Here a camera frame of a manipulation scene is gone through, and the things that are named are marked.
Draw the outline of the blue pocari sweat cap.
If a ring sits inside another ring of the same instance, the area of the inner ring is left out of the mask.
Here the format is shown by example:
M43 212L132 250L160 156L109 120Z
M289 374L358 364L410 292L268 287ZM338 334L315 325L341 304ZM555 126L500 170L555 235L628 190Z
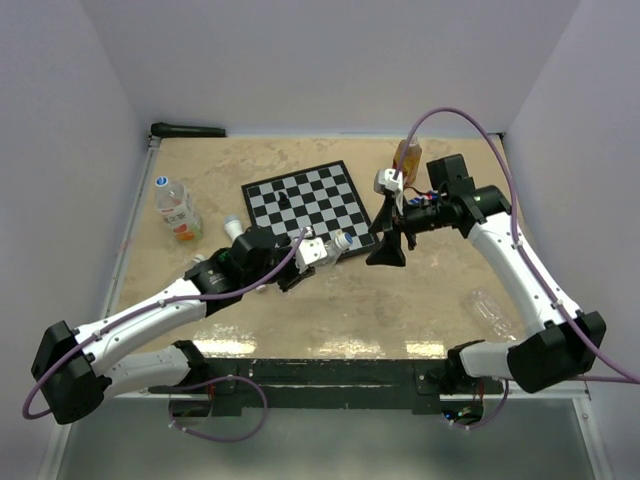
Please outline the blue pocari sweat cap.
M339 230L336 233L333 242L337 249L340 249L344 252L350 249L353 244L353 239L349 233Z

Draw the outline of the amber drink bottle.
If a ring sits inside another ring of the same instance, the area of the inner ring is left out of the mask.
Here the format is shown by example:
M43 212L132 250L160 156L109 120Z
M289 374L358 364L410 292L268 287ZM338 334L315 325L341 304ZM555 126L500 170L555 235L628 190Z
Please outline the amber drink bottle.
M416 179L417 172L420 165L422 156L422 148L416 137L407 141L403 139L400 141L394 154L392 168L396 169L399 165L399 161L404 159L402 165L402 175L404 180L404 186L410 186Z

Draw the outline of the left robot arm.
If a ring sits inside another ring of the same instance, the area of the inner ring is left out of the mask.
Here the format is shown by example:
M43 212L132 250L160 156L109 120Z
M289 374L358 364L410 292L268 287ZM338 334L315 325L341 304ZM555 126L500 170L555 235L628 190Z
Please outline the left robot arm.
M191 342L150 354L139 353L139 348L239 302L260 286L275 283L286 292L316 268L334 264L352 243L343 231L323 240L310 227L297 238L250 227L158 294L118 314L76 328L64 321L49 326L31 367L36 385L25 400L23 417L37 419L30 409L37 394L48 406L44 413L65 425L105 400L137 389L200 390L207 380L206 362Z

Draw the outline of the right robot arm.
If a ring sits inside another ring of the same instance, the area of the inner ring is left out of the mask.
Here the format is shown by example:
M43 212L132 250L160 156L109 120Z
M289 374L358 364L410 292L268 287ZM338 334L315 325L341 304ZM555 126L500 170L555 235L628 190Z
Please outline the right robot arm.
M441 390L469 392L481 377L513 380L536 393L591 370L606 324L586 313L557 284L522 233L512 206L490 185L476 187L464 158L451 155L427 165L435 198L411 204L400 174L381 169L374 190L383 204L369 231L381 237L366 259L369 265L403 267L404 252L418 234L451 227L458 230L492 267L524 323L523 341L476 340L447 353Z

